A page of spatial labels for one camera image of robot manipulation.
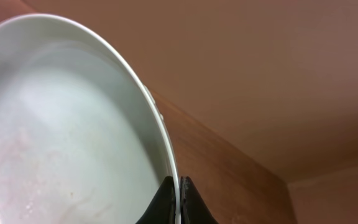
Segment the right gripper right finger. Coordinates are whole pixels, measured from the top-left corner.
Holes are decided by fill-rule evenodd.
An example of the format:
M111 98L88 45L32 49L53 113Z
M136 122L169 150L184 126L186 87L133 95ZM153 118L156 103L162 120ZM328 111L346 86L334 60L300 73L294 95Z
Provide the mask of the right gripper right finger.
M218 224L190 177L180 181L181 224Z

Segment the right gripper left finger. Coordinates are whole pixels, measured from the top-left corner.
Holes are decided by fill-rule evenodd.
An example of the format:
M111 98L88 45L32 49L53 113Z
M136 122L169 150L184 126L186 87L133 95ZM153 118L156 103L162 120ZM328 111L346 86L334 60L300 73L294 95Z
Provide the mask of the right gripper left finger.
M174 224L176 195L172 176L166 176L136 224Z

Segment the mint plate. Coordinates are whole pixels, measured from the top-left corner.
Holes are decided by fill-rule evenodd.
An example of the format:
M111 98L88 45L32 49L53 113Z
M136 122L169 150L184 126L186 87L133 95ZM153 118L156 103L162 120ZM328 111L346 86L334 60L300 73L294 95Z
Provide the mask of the mint plate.
M73 20L0 22L0 223L136 223L179 178L157 105L129 64Z

